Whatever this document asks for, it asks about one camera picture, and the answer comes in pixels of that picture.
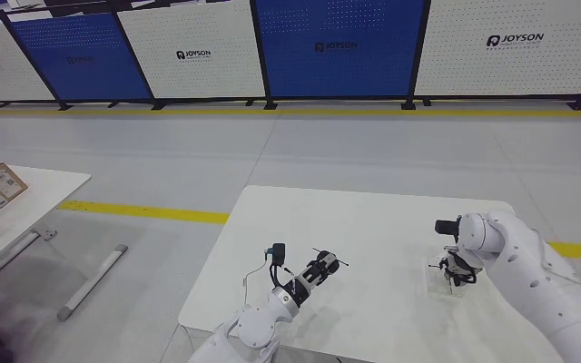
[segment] small object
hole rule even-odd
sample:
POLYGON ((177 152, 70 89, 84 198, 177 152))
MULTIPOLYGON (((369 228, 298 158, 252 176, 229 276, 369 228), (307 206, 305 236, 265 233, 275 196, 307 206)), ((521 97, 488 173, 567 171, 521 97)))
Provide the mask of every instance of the small object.
POLYGON ((282 267, 284 265, 285 254, 284 243, 274 243, 272 245, 272 265, 282 267))

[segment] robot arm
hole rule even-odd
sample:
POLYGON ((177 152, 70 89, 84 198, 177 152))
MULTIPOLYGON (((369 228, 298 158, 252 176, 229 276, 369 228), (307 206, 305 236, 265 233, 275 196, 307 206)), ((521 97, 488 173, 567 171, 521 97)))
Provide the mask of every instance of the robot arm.
POLYGON ((337 256, 323 250, 300 275, 282 286, 276 270, 284 264, 284 245, 275 244, 271 250, 271 278, 275 288, 268 295, 267 304, 262 307, 246 305, 238 310, 194 352, 188 363, 248 363, 228 341, 229 334, 236 328, 247 348, 260 351, 254 363, 273 363, 280 345, 276 323, 291 323, 312 290, 339 269, 337 256))
POLYGON ((566 363, 581 362, 581 284, 573 268, 509 211, 437 221, 456 246, 440 268, 456 286, 476 283, 484 269, 503 298, 555 347, 566 363))

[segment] cardboard box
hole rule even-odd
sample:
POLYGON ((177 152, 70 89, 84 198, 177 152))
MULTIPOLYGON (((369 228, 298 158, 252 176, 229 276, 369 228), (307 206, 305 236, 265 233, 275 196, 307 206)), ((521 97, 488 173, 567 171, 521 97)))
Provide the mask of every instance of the cardboard box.
POLYGON ((8 165, 0 162, 0 209, 26 189, 28 186, 22 179, 8 165))

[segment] perforated panel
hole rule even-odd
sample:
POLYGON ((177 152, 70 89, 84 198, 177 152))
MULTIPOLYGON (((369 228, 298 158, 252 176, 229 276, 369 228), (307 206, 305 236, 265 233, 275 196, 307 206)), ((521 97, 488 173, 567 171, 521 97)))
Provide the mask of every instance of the perforated panel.
POLYGON ((111 14, 31 20, 14 27, 60 98, 149 98, 111 14))
POLYGON ((247 0, 119 17, 155 97, 264 96, 247 0))
POLYGON ((578 0, 432 0, 416 94, 581 93, 580 59, 578 0))
POLYGON ((257 0, 273 96, 408 92, 423 0, 257 0))
POLYGON ((4 24, 0 24, 0 101, 53 99, 4 24))

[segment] table leg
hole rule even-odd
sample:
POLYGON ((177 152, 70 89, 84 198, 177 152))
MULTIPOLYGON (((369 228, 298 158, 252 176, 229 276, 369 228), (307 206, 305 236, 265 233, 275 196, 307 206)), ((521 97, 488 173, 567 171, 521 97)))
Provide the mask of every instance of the table leg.
POLYGON ((114 265, 114 263, 119 260, 121 255, 127 250, 127 246, 120 244, 115 248, 115 250, 107 257, 107 259, 103 262, 99 271, 97 272, 96 276, 92 279, 85 282, 85 284, 73 295, 73 297, 69 300, 69 302, 64 305, 64 307, 58 312, 56 317, 59 321, 67 320, 76 307, 79 306, 81 301, 91 292, 91 290, 95 287, 97 282, 107 273, 107 271, 114 265))
POLYGON ((8 262, 10 262, 18 253, 25 250, 29 244, 39 237, 38 233, 30 232, 21 238, 13 247, 9 248, 8 251, 3 252, 0 255, 0 269, 2 269, 8 262))

